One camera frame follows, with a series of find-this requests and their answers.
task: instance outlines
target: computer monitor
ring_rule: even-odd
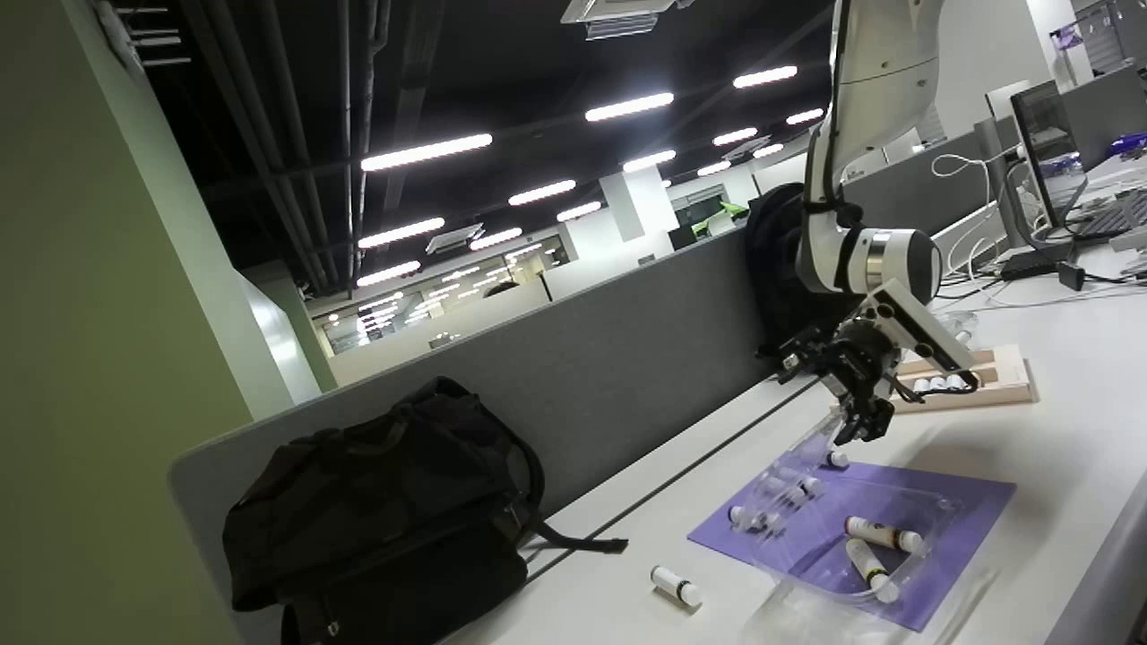
[[[1082,153],[1053,82],[1033,87],[1011,98],[1017,136],[1030,150],[1036,198],[1051,223],[1064,226],[1064,214],[1085,189]]]

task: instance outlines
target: green wall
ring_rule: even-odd
[[[232,641],[170,466],[287,388],[91,7],[4,0],[0,46],[0,641]]]

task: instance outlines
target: office desk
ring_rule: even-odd
[[[1085,641],[1121,641],[1147,597],[1147,546],[1131,542],[1147,527],[1136,517],[1147,504],[1147,388],[1139,388],[1147,365],[1147,289],[1108,287],[1068,294],[1053,281],[1033,281],[959,307],[979,312],[979,343],[1023,343],[1040,382],[1040,401],[905,417],[885,439],[849,449],[856,462],[1017,485],[1017,494],[931,626],[905,641],[1027,645],[1078,641],[1078,633]],[[788,641],[776,633],[768,617],[777,579],[689,542],[694,527],[831,410],[823,388],[777,404],[787,395],[776,382],[753,388],[732,404],[740,418],[762,404],[765,418],[749,433],[732,439],[740,424],[726,424],[729,410],[722,410],[700,431],[682,433],[636,471],[575,500],[555,522],[588,530],[670,481],[606,530],[633,536],[623,557],[576,553],[559,561],[547,560],[554,568],[449,641]],[[682,473],[685,449],[700,456],[722,439],[732,445],[676,475]],[[700,584],[706,605],[697,617],[677,613],[651,590],[647,573],[655,561]],[[976,579],[990,579],[983,597],[967,595]],[[967,623],[944,633],[955,613],[967,613]]]

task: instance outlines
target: black ceiling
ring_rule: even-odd
[[[180,0],[193,64],[151,69],[177,141],[230,259],[287,263],[314,294],[425,259],[427,241],[364,254],[354,241],[425,214],[449,226],[549,229],[599,198],[623,158],[676,147],[665,174],[722,158],[715,136],[826,105],[831,0],[694,0],[651,37],[588,42],[567,0]],[[735,93],[749,69],[800,64],[798,82]],[[676,91],[670,111],[588,125],[591,105]],[[494,147],[364,174],[360,158],[458,131]],[[581,189],[535,207],[506,198],[549,178]]]

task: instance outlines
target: purple mat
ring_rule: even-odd
[[[781,536],[746,535],[729,522],[732,504],[776,509],[765,494],[765,485],[753,481],[702,527],[697,527],[689,542],[757,568],[776,568],[831,590],[837,597],[885,617],[907,631],[930,626],[940,603],[961,579],[976,549],[985,542],[1007,499],[1016,494],[1016,485],[860,462],[852,462],[848,473],[819,471],[813,475],[823,494],[787,517]],[[905,597],[897,605],[880,605],[863,595],[868,589],[843,549],[848,517],[912,527],[930,536],[930,560],[912,561],[912,578],[905,579]],[[905,557],[880,553],[880,560],[893,568],[893,578],[899,578],[897,566]]]

